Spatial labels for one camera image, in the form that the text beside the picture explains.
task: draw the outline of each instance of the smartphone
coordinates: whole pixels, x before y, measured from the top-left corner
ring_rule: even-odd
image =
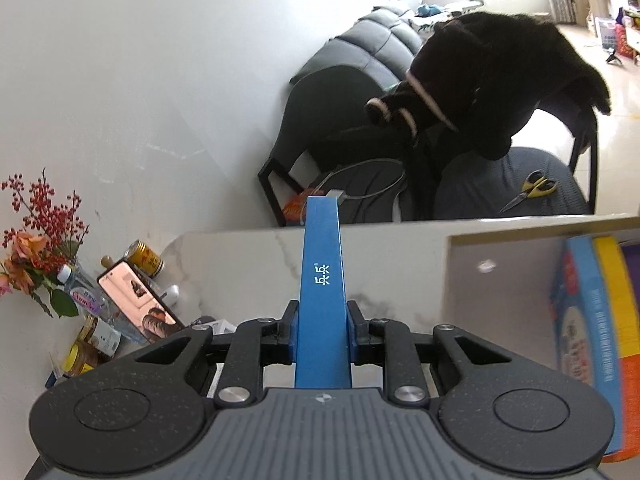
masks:
[[[98,276],[98,285],[151,343],[184,328],[127,260]]]

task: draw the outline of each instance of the plastic bottle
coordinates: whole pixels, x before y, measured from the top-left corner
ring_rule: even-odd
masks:
[[[95,281],[82,270],[80,265],[72,269],[63,265],[58,273],[58,281],[65,285],[65,292],[79,308],[95,316],[124,337],[138,344],[147,344],[146,338],[138,331],[122,311],[98,288]]]

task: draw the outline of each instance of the chair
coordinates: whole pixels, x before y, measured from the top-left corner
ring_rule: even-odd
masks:
[[[392,221],[392,204],[399,195],[402,218],[411,217],[412,201],[404,193],[408,139],[370,125],[364,111],[367,101],[383,92],[370,75],[347,65],[317,70],[296,83],[276,143],[258,173],[279,226],[299,222],[287,222],[270,176],[281,178],[293,193],[302,193],[304,187],[289,172],[305,150],[321,171],[310,188],[341,189],[352,197],[374,194],[341,204],[341,222]]]
[[[500,160],[486,160],[472,151],[455,156],[442,171],[433,207],[436,220],[508,218],[594,214],[598,182],[598,129],[591,107],[581,107],[559,92],[540,103],[540,109],[555,115],[574,136],[568,165],[554,155],[535,148],[511,148]],[[574,179],[580,152],[590,147],[589,199],[584,199]],[[500,213],[500,209],[522,188],[535,170],[559,182],[553,194],[524,200]]]

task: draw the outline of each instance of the open white box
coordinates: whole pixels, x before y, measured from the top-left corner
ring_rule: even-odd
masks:
[[[459,235],[449,239],[444,319],[488,341],[556,368],[550,292],[562,242],[612,235],[640,241],[640,218]],[[479,265],[490,260],[491,272]],[[640,457],[601,466],[612,480],[640,478]]]

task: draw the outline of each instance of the gray ridged panel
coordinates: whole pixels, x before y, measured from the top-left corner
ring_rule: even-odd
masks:
[[[72,480],[54,470],[46,480]],[[226,410],[185,455],[136,480],[505,480],[451,449],[429,415],[377,389],[272,389]],[[589,470],[566,480],[603,480]]]

